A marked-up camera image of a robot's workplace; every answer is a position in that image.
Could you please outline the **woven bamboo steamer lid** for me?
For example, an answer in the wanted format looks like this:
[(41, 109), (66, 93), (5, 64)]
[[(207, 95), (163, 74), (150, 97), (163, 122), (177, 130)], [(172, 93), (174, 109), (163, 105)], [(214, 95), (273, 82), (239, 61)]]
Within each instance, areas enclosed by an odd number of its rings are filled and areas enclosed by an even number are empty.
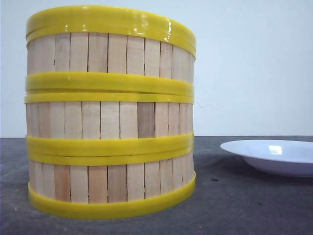
[(32, 15), (26, 24), (26, 41), (61, 33), (108, 33), (166, 42), (196, 55), (193, 32), (170, 18), (113, 6), (55, 7)]

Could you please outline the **bamboo steamer basket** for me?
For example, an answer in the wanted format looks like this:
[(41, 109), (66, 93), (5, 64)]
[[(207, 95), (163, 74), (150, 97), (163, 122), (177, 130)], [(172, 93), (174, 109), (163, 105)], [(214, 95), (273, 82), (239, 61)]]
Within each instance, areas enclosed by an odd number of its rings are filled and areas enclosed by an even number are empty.
[(143, 37), (28, 36), (25, 102), (192, 103), (194, 61), (180, 46)]
[(127, 165), (69, 166), (29, 160), (32, 206), (75, 219), (117, 219), (165, 210), (195, 190), (193, 148)]

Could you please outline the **white plate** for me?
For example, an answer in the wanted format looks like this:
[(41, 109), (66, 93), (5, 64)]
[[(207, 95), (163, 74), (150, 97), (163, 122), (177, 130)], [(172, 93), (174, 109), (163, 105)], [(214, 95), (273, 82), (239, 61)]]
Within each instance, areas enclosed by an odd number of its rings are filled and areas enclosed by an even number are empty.
[(239, 140), (222, 143), (220, 148), (239, 155), (253, 168), (274, 175), (311, 178), (313, 143), (288, 140)]

